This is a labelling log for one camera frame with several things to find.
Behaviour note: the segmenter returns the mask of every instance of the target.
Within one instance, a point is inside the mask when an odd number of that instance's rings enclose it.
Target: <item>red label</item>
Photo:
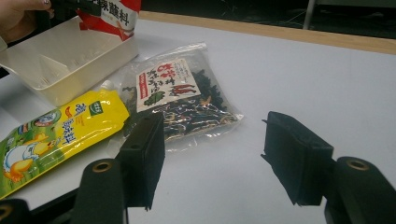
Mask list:
[[[139,76],[139,89],[140,89],[140,99],[148,97],[148,86],[146,81],[146,74],[143,73]]]

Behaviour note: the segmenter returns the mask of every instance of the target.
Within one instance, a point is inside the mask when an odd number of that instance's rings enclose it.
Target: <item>human hand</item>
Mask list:
[[[50,0],[0,0],[0,36],[10,43],[19,40],[36,28],[35,10],[50,9]]]

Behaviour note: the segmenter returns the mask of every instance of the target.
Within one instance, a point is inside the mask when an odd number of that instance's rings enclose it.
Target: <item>plastic bag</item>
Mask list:
[[[88,91],[0,142],[0,198],[119,131],[129,114],[116,91]]]
[[[120,97],[131,114],[124,137],[140,118],[163,113],[167,150],[183,150],[227,133],[241,120],[222,94],[205,53],[205,43],[191,44],[121,69]]]
[[[94,2],[100,4],[102,15],[96,17],[77,10],[78,16],[82,19],[79,26],[81,30],[90,29],[119,35],[121,40],[126,40],[134,35],[141,0],[101,0]]]

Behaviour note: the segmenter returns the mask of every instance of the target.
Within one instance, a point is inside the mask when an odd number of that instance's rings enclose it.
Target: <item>red package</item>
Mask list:
[[[99,4],[102,8],[100,17],[77,10],[82,19],[79,26],[81,30],[90,29],[119,35],[122,41],[134,35],[141,0],[101,0]]]

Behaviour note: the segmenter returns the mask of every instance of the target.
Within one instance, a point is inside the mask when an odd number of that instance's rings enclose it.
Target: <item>clear plastic bag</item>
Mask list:
[[[120,97],[130,112],[124,138],[150,113],[163,113],[168,151],[218,138],[240,122],[243,115],[222,94],[206,52],[205,43],[191,44],[121,68]]]

